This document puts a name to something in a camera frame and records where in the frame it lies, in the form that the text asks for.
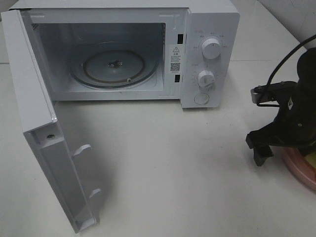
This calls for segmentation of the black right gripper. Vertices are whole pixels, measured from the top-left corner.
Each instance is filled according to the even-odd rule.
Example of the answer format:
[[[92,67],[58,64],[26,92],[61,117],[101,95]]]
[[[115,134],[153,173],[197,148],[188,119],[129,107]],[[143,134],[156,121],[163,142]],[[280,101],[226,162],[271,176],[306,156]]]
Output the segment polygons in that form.
[[[316,97],[272,96],[270,100],[279,105],[277,116],[270,124],[246,136],[257,166],[274,156],[269,145],[301,150],[316,148]]]

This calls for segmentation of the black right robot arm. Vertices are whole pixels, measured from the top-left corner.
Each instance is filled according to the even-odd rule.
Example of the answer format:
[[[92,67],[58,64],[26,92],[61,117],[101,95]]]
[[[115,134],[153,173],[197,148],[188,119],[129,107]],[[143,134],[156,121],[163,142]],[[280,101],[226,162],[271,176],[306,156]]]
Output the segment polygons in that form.
[[[273,122],[246,136],[257,166],[273,156],[272,146],[297,148],[305,155],[316,149],[315,48],[300,56],[297,74],[297,82],[283,81],[251,90],[253,103],[276,101],[279,107]]]

